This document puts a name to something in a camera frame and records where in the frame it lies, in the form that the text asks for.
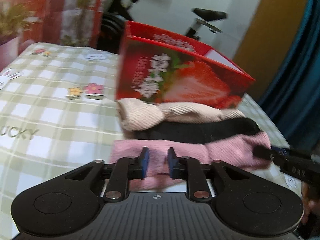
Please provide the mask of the person's right hand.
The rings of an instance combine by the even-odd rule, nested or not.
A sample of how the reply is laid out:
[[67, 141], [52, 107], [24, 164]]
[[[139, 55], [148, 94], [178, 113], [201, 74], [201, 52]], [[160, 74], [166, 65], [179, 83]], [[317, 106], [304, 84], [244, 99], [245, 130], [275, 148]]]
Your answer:
[[302, 182], [302, 202], [304, 205], [304, 215], [302, 223], [313, 223], [313, 227], [319, 231], [319, 199], [313, 198], [313, 188], [305, 182]]

